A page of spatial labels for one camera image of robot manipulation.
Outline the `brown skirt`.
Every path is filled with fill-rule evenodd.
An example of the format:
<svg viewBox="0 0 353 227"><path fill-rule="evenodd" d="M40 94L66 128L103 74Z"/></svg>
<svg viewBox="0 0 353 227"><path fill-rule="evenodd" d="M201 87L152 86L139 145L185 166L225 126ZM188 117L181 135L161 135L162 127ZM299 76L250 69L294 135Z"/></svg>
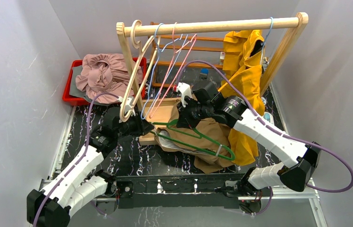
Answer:
<svg viewBox="0 0 353 227"><path fill-rule="evenodd" d="M203 136L191 129L177 128L175 125L170 127L159 125L156 127L154 137L163 151L180 151L194 155L194 166L205 174L234 165L232 161L221 157L231 157L227 150L230 147L229 127L217 123L212 118L206 118L200 121L196 130Z"/></svg>

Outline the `pink skirt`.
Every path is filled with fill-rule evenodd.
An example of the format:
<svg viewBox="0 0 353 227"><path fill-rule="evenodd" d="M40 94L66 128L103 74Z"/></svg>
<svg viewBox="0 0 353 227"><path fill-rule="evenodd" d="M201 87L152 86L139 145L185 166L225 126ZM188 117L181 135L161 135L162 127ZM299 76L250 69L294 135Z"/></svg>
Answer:
<svg viewBox="0 0 353 227"><path fill-rule="evenodd" d="M118 102L126 91L129 74L123 54L88 54L83 58L83 69L76 77L76 86L86 91L89 98L103 94L95 100L96 105L110 105Z"/></svg>

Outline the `blue wire hanger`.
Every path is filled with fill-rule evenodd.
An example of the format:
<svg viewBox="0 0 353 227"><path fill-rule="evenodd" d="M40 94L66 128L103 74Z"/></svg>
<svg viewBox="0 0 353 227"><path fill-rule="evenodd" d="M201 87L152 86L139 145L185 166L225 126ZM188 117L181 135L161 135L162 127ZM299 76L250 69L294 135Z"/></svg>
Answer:
<svg viewBox="0 0 353 227"><path fill-rule="evenodd" d="M160 89L159 89L159 91L156 93L156 95L155 95L154 90L153 90L153 91L152 91L153 99L149 99L149 98L150 98L150 91L151 91L151 88L154 87L154 81L155 81L154 75L155 75L155 72L156 72L156 70L157 70L157 65L158 65L158 63L159 63L161 54L164 52L165 48L168 47L168 46L171 45L171 44L172 44L172 47L175 48L175 47L176 47L176 46L175 46L176 41L182 40L182 38L183 38L183 36L184 36L184 34L181 34L179 38L176 38L176 39L175 39L175 38L174 38L174 34L172 34L172 41L170 41L170 42L167 43L163 48L161 48L161 47L160 47L161 36L158 35L157 33L158 33L159 28L160 28L162 25L164 25L164 23L160 23L160 24L157 26L157 28L156 28L156 30L155 30L155 32L154 32L154 42L155 42L155 49L154 49L154 51L156 51L156 55L155 55L156 59L155 59L155 63L154 63L154 65L153 65L152 69L150 70L150 72L151 72L151 78L150 78L149 86L148 86L148 90L147 90L147 101L144 103L143 107L145 108L145 107L147 106L148 101L152 101L152 103L151 103L151 105L149 106L149 108L148 108L146 111L145 111L145 110L142 111L142 113L141 113L141 115L140 115L140 118L141 118L142 120L145 120L147 117L150 116L150 114L151 114L151 112L152 112L152 109L153 109L153 107L154 107L156 101L158 101L158 99L159 99L159 97L160 97L160 94L161 94L161 91L162 91L163 85L160 86Z"/></svg>

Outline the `grey pleated skirt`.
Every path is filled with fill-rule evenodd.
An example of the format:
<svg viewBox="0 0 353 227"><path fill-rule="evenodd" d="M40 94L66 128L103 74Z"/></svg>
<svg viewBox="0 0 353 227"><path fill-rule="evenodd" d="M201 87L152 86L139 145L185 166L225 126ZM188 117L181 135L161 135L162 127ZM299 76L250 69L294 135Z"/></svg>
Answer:
<svg viewBox="0 0 353 227"><path fill-rule="evenodd" d="M67 100L73 106L89 105L92 101L86 94L86 91L81 91L76 86L76 77L81 74L82 65L72 67L71 81L69 84L69 91L67 93Z"/></svg>

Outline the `beige wooden hanger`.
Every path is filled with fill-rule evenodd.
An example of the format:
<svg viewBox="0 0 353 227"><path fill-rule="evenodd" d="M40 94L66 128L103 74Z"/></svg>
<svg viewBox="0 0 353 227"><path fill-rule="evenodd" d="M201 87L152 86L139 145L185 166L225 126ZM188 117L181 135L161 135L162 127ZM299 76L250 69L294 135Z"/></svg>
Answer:
<svg viewBox="0 0 353 227"><path fill-rule="evenodd" d="M142 25L140 20L135 20L132 24L131 31L130 31L130 39L127 38L126 28L123 22L118 22L116 24L116 33L118 36L118 40L121 46L122 54L125 59L125 63L127 66L128 74L129 74L129 82L124 93L124 100L126 100L129 96L134 97L134 108L137 107L138 110L142 111L143 108L143 98L142 98L142 91L144 85L148 79L148 73L145 74L142 82L140 83L137 78L138 74L138 67L143 60L144 54L152 46L154 42L154 35L151 34L148 41L145 45L142 45L140 40L136 40L135 32L138 27ZM139 55L136 61L132 59L131 49L129 43L132 43L133 47L139 51ZM120 110L120 121L126 122L129 117L131 117L131 112L127 113L126 115L123 114L123 110Z"/></svg>

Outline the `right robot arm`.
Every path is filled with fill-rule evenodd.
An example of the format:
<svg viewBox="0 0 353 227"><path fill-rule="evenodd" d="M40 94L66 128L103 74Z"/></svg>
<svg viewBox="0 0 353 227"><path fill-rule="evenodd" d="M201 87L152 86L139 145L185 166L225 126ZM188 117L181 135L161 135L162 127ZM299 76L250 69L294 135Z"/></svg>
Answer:
<svg viewBox="0 0 353 227"><path fill-rule="evenodd" d="M287 138L287 134L266 121L238 96L224 97L209 81L194 86L179 83L174 91L180 93L178 128L195 128L206 118L242 132L277 156L279 164L252 168L238 183L248 196L261 189L277 185L302 192L314 173L320 149Z"/></svg>

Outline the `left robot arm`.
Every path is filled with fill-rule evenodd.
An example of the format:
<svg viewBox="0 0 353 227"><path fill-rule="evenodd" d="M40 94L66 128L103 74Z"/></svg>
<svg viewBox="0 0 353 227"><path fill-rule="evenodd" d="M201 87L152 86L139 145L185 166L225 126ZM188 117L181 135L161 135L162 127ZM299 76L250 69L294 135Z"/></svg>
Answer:
<svg viewBox="0 0 353 227"><path fill-rule="evenodd" d="M26 199L27 221L34 227L66 227L71 217L98 196L118 196L116 177L105 170L92 174L127 136L148 134L154 126L138 114L122 122L119 107L111 107L103 121L87 132L86 143L68 166L41 190Z"/></svg>

